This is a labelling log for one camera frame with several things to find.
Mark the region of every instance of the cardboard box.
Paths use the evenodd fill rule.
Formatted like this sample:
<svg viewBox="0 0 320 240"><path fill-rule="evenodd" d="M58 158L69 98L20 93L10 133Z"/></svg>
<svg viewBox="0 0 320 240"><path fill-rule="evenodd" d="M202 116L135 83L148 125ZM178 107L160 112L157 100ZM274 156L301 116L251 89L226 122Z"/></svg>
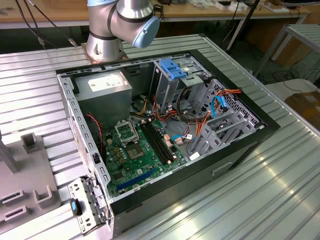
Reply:
<svg viewBox="0 0 320 240"><path fill-rule="evenodd" d="M87 0L43 0L46 8L59 10L82 10L87 9Z"/></svg>
<svg viewBox="0 0 320 240"><path fill-rule="evenodd" d="M284 102L320 130L320 92L295 93Z"/></svg>

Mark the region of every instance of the red cable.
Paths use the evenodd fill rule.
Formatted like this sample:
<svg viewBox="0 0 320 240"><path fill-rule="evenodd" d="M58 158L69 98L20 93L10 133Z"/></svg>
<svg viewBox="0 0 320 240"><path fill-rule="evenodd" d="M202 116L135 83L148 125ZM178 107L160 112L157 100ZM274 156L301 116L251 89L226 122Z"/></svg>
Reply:
<svg viewBox="0 0 320 240"><path fill-rule="evenodd" d="M103 145L103 142L102 142L102 131L101 131L101 128L100 128L100 124L99 122L93 117L91 116L90 114L86 114L89 118L91 118L95 124L98 126L98 129L99 129L99 133L100 133L100 141L101 141L101 154L103 153L103 148L104 148L104 145Z"/></svg>

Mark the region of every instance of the ram slot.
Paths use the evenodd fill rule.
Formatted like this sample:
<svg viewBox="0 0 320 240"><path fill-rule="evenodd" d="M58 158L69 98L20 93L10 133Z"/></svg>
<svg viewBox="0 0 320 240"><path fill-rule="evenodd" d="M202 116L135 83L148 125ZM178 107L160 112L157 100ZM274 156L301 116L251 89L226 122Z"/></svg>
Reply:
<svg viewBox="0 0 320 240"><path fill-rule="evenodd" d="M160 162L165 165L168 164L169 160L173 161L173 156L171 155L165 143L158 136L158 133L153 129L153 127L149 124L144 124L140 127L146 139L155 151L155 154L158 156Z"/></svg>

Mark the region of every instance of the chipset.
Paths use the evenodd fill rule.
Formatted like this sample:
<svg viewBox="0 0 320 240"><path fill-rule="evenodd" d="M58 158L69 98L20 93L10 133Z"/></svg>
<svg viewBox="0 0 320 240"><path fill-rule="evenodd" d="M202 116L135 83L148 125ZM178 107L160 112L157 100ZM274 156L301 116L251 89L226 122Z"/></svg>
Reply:
<svg viewBox="0 0 320 240"><path fill-rule="evenodd" d="M129 157L134 160L140 158L145 155L144 151L142 150L141 146L137 143L128 145L125 150L129 154Z"/></svg>

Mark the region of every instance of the cable connector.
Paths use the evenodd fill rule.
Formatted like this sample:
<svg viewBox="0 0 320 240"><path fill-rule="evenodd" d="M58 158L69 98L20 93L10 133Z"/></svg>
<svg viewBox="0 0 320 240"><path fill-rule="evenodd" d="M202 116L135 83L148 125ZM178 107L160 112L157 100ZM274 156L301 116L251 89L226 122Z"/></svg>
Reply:
<svg viewBox="0 0 320 240"><path fill-rule="evenodd" d="M39 41L39 44L40 44L44 49L46 49L45 40L43 40L40 36L38 36L38 41Z"/></svg>
<svg viewBox="0 0 320 240"><path fill-rule="evenodd" d="M72 46L74 47L78 47L78 44L76 43L75 40L73 40L72 38L68 38L69 43L71 43Z"/></svg>

